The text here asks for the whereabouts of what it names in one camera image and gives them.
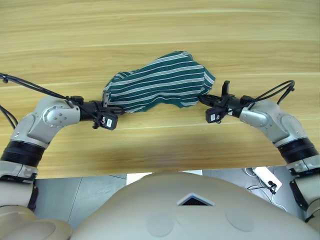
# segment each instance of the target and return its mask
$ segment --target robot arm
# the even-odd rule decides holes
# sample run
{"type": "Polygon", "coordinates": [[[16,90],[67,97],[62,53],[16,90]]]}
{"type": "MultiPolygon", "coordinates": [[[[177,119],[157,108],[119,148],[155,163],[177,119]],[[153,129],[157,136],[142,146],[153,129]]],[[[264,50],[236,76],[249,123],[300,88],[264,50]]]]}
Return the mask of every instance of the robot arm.
{"type": "Polygon", "coordinates": [[[89,102],[78,96],[71,99],[43,98],[33,112],[21,119],[10,137],[0,159],[0,239],[8,233],[13,233],[8,239],[25,239],[19,234],[28,232],[48,240],[67,240],[71,236],[67,223],[37,220],[29,210],[34,208],[38,195],[33,185],[37,166],[62,128],[80,121],[93,121],[95,129],[113,130],[118,115],[124,113],[120,107],[108,106],[107,99],[89,102]]]}
{"type": "Polygon", "coordinates": [[[309,140],[300,122],[283,112],[274,101],[254,101],[249,96],[236,98],[228,93],[229,81],[222,87],[221,97],[204,95],[200,101],[210,106],[208,123],[220,123],[231,115],[260,130],[280,151],[286,168],[295,177],[290,182],[297,204],[306,211],[306,222],[320,223],[320,155],[309,140]]]}

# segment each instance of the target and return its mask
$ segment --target green striped cloth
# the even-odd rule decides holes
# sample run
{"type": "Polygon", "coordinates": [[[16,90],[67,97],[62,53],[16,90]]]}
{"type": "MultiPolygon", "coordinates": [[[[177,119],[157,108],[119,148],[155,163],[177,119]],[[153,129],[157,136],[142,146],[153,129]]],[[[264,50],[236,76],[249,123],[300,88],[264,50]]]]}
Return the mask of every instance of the green striped cloth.
{"type": "Polygon", "coordinates": [[[159,103],[179,108],[197,104],[215,77],[186,51],[174,51],[133,71],[122,71],[105,86],[109,105],[128,113],[145,112],[159,103]]]}

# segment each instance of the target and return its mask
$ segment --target white device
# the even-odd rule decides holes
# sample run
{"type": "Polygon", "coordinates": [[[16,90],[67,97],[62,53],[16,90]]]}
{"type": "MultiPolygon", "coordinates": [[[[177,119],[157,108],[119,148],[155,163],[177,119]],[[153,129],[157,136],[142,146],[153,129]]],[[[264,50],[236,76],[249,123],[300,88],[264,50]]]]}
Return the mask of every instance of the white device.
{"type": "Polygon", "coordinates": [[[275,192],[281,188],[282,182],[266,166],[254,167],[252,170],[266,186],[271,187],[270,182],[276,184],[273,189],[275,192]]]}

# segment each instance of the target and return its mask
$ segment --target white cable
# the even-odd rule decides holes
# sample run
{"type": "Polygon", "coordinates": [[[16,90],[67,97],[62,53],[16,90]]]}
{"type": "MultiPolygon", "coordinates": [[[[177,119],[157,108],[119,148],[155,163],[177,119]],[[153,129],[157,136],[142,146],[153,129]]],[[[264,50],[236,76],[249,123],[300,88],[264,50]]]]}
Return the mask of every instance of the white cable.
{"type": "Polygon", "coordinates": [[[272,204],[273,204],[273,205],[276,205],[277,207],[280,207],[280,208],[282,208],[283,210],[285,210],[286,212],[288,212],[287,209],[286,209],[284,206],[282,206],[282,205],[280,205],[280,204],[278,204],[278,203],[276,203],[276,202],[274,201],[274,196],[275,196],[275,195],[272,194],[272,197],[271,197],[271,202],[272,202],[272,204]]]}
{"type": "Polygon", "coordinates": [[[260,185],[261,185],[261,187],[263,187],[265,184],[264,183],[262,183],[262,181],[261,181],[261,178],[259,177],[259,183],[260,183],[260,185]]]}
{"type": "Polygon", "coordinates": [[[245,173],[246,175],[248,175],[248,176],[250,176],[250,177],[258,177],[258,175],[251,175],[251,174],[249,174],[248,171],[247,171],[247,167],[242,168],[242,170],[244,171],[244,173],[245,173]]]}
{"type": "Polygon", "coordinates": [[[266,195],[266,197],[269,199],[270,203],[272,203],[272,198],[270,198],[269,195],[262,188],[259,188],[259,189],[266,195]]]}

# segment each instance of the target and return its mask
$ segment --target white label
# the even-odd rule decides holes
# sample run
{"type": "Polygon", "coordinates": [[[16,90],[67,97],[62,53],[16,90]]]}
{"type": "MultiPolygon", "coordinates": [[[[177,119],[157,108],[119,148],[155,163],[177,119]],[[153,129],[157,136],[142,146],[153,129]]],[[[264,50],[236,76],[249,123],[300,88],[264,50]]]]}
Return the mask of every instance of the white label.
{"type": "Polygon", "coordinates": [[[108,128],[111,128],[111,124],[112,124],[112,120],[110,118],[108,118],[108,120],[106,121],[106,126],[108,128]]]}
{"type": "Polygon", "coordinates": [[[228,115],[231,115],[231,116],[232,116],[232,112],[233,112],[233,111],[231,111],[231,110],[232,110],[232,108],[229,108],[229,109],[228,109],[228,115]]]}

